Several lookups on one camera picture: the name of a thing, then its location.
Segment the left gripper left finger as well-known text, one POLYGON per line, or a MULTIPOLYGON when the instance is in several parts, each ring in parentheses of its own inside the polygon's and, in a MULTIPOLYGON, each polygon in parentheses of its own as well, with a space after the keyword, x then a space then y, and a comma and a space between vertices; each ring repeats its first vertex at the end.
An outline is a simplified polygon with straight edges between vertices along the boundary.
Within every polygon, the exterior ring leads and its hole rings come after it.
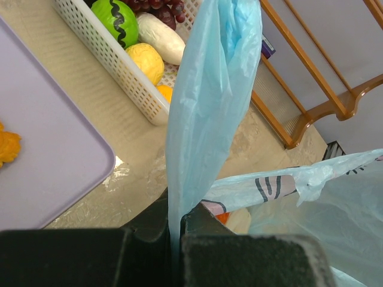
POLYGON ((168 192, 119 228, 1 232, 1 286, 171 286, 168 192))

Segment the yellow lemon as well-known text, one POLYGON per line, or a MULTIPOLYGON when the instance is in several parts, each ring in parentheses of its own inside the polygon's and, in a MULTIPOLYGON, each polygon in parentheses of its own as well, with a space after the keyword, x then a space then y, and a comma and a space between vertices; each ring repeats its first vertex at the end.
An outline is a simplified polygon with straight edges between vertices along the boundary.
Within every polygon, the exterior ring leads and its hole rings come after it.
POLYGON ((154 86, 158 85, 165 71, 165 64, 160 54, 146 43, 131 45, 125 52, 151 83, 154 86))

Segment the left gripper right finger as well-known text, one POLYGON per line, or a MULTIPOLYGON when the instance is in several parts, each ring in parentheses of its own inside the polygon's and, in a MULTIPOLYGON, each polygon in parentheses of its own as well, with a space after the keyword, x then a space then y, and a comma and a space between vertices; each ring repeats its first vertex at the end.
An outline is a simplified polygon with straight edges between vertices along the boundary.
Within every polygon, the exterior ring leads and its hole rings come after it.
POLYGON ((335 286, 309 236, 236 235, 198 204, 181 223, 181 286, 335 286))

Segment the white plastic basket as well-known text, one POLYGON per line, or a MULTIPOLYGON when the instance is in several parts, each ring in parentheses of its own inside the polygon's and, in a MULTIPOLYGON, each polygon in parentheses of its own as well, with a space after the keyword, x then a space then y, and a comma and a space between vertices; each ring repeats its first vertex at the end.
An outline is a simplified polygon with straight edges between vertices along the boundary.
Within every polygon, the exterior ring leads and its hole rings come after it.
MULTIPOLYGON (((156 88, 173 87, 178 67, 167 62, 162 79, 154 86, 91 10, 95 1, 53 1, 57 13, 110 73, 144 116, 154 125, 167 123, 170 103, 156 88)), ((183 1, 186 20, 174 30, 186 43, 200 1, 183 1)))

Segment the small orange pumpkin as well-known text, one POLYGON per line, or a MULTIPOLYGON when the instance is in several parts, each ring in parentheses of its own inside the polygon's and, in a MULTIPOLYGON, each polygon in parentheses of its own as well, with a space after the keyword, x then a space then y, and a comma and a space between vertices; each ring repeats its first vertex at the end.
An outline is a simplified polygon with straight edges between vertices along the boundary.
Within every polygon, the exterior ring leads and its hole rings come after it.
POLYGON ((226 213, 216 215, 215 217, 218 221, 220 221, 223 225, 225 225, 229 216, 230 216, 230 212, 226 212, 226 213))

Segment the green apple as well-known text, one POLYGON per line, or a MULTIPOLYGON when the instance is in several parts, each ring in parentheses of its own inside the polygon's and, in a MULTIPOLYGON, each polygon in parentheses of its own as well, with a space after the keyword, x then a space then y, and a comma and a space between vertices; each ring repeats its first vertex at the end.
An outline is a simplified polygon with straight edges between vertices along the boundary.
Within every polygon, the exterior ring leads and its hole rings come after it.
POLYGON ((124 2, 97 0, 91 10, 124 49, 138 43, 136 16, 124 2))

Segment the blue plastic bag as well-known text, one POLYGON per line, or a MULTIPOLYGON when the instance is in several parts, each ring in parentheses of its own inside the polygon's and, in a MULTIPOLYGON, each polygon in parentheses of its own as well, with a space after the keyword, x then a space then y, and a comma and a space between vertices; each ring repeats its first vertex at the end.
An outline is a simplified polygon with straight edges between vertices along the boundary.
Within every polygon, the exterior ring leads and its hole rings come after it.
POLYGON ((166 139, 172 267, 180 223, 202 200, 253 210, 252 232, 288 224, 320 240, 341 286, 382 285, 382 151, 218 179, 250 105, 262 47, 259 1, 203 1, 180 65, 166 139))

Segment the lavender cutting board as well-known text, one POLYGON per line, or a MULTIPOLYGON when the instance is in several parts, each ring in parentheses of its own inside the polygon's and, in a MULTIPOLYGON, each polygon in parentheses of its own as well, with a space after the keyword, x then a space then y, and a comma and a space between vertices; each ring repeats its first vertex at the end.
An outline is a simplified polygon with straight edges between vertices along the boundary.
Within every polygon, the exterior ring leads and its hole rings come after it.
POLYGON ((1 168, 2 230, 45 227, 114 169, 112 148, 6 22, 1 122, 22 139, 1 168))

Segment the small orange fruit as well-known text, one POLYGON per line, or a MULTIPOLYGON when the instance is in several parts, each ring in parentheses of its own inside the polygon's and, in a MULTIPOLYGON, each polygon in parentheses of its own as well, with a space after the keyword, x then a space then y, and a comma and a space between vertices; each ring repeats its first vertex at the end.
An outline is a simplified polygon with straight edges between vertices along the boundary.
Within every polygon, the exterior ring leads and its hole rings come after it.
POLYGON ((171 103, 173 88, 167 85, 159 85, 156 87, 160 94, 166 99, 168 103, 171 103))

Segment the wooden rack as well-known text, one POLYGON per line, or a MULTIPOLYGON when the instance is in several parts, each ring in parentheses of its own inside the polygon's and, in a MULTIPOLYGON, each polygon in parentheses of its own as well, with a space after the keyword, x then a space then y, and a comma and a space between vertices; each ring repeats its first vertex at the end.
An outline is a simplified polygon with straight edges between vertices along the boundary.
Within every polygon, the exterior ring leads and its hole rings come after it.
POLYGON ((287 97, 291 120, 256 96, 288 149, 314 126, 347 153, 382 147, 382 2, 262 1, 263 63, 287 97))

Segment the white daikon radish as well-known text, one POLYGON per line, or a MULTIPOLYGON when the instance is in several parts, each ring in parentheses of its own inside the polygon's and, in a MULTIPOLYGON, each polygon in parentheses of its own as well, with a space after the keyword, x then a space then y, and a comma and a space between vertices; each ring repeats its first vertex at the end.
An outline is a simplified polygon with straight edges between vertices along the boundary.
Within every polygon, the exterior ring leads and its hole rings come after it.
POLYGON ((165 62, 179 66, 186 47, 183 39, 152 14, 140 13, 136 21, 139 41, 151 45, 165 62))

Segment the purple grape bunch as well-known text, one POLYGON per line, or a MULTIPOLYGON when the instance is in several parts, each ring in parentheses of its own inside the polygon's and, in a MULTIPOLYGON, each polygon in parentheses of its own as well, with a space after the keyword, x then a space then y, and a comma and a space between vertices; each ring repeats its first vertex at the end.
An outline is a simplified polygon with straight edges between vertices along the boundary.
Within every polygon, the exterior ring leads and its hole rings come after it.
POLYGON ((175 30, 177 23, 186 20, 182 0, 124 0, 135 13, 150 13, 175 30))

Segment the orange sweet potato right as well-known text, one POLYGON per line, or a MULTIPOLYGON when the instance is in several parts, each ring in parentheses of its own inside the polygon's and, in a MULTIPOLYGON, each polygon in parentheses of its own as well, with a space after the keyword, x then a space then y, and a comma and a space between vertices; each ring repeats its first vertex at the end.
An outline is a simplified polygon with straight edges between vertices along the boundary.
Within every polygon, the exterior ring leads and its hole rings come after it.
POLYGON ((21 151, 21 137, 17 133, 8 132, 4 129, 3 123, 1 123, 0 132, 0 167, 4 163, 13 162, 21 151))

